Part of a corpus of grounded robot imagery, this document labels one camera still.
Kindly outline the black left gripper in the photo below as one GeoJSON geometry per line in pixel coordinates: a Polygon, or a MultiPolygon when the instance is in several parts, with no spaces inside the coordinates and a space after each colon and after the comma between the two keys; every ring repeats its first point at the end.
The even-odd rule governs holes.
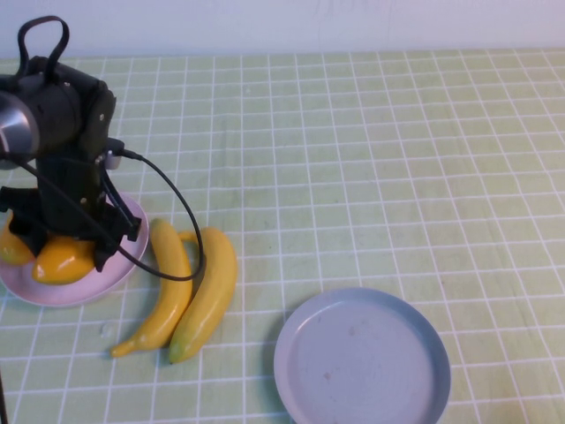
{"type": "Polygon", "coordinates": [[[118,242],[138,239],[141,218],[126,205],[103,163],[43,157],[45,163],[34,168],[23,156],[4,159],[37,181],[35,189],[1,188],[1,210],[11,210],[16,221],[9,230],[34,257],[45,246],[45,232],[94,241],[94,268],[102,272],[118,242]]]}

